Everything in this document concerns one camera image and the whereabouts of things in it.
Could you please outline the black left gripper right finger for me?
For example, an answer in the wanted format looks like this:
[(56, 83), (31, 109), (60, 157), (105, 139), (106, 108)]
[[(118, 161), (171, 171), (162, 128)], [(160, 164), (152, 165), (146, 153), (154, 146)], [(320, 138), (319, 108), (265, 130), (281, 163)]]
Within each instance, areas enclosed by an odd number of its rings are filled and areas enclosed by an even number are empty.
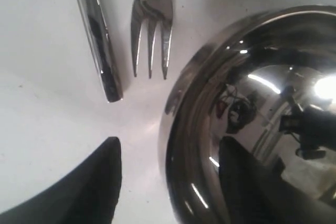
[(335, 223), (335, 209), (265, 168), (233, 137), (219, 144), (219, 178), (232, 223)]

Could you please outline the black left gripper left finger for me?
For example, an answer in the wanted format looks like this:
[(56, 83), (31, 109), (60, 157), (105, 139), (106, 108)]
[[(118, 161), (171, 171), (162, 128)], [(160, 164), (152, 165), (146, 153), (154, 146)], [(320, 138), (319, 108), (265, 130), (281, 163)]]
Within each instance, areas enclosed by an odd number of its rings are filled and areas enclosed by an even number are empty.
[(1, 223), (112, 223), (121, 184), (120, 140), (109, 137), (64, 178), (1, 213)]

